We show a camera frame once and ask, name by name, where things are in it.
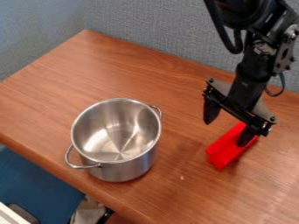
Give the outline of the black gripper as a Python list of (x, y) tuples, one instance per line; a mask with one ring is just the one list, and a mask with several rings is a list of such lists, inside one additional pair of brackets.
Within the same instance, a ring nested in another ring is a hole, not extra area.
[(247, 126), (241, 130), (236, 146), (245, 147), (257, 135), (267, 136), (276, 117), (261, 102), (272, 70), (267, 62), (240, 62), (232, 83), (207, 79), (203, 90), (203, 121), (211, 124), (220, 111), (225, 110)]

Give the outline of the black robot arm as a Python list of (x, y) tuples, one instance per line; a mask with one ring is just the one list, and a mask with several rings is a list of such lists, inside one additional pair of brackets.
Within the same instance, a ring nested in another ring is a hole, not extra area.
[(243, 55), (232, 83), (207, 80), (203, 121), (211, 123), (221, 110), (233, 115), (245, 124), (236, 141), (243, 147), (276, 124), (261, 95), (277, 96), (267, 83), (273, 77), (283, 79), (295, 62), (299, 14), (285, 0), (203, 1), (225, 48)]

